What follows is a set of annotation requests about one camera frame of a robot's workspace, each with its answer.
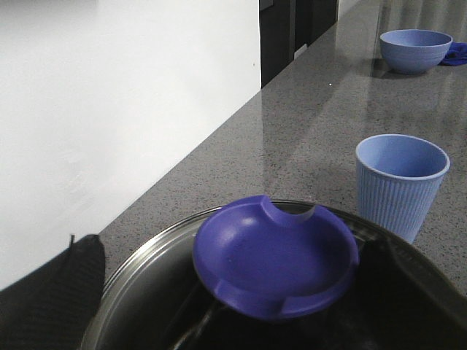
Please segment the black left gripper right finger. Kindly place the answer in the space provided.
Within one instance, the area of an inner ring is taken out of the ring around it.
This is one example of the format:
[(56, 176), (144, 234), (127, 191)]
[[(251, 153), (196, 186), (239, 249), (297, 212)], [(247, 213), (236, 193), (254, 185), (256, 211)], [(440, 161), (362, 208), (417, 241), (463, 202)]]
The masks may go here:
[(359, 246), (360, 349), (465, 349), (466, 297), (413, 246), (346, 218)]

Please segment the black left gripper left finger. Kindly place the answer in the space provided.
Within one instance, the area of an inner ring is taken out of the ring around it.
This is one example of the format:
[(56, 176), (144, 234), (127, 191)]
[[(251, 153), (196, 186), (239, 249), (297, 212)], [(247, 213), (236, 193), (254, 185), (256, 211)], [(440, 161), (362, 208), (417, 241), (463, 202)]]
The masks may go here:
[(69, 247), (1, 291), (2, 349), (78, 349), (104, 290), (97, 235)]

